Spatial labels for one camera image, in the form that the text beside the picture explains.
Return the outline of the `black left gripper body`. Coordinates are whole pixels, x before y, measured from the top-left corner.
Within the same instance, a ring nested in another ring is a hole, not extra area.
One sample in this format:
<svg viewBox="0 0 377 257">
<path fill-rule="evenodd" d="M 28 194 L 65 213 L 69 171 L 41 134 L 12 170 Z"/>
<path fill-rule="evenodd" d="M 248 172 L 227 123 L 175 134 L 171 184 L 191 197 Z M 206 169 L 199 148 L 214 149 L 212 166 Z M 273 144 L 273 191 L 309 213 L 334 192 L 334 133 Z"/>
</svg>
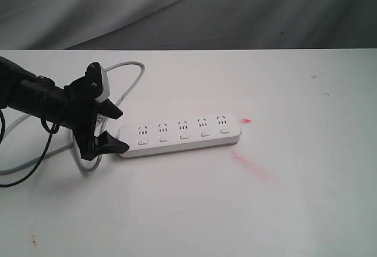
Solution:
<svg viewBox="0 0 377 257">
<path fill-rule="evenodd" d="M 60 123 L 73 133 L 80 158 L 94 160 L 94 130 L 97 121 L 95 101 L 85 92 L 84 77 L 74 80 L 62 89 L 62 104 L 65 106 Z"/>
</svg>

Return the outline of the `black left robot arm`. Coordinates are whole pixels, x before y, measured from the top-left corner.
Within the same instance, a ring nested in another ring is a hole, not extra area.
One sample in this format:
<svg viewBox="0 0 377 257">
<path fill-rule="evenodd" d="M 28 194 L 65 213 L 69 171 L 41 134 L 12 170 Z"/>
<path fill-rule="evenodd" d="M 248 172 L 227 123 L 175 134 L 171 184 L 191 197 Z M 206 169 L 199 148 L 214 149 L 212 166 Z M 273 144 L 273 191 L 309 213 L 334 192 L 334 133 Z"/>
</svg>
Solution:
<svg viewBox="0 0 377 257">
<path fill-rule="evenodd" d="M 59 88 L 51 79 L 1 58 L 1 108 L 38 117 L 42 124 L 49 121 L 70 129 L 84 160 L 129 149 L 107 131 L 95 135 L 98 116 L 118 119 L 123 114 L 109 96 L 107 73 L 98 62 L 91 63 L 83 77 Z"/>
</svg>

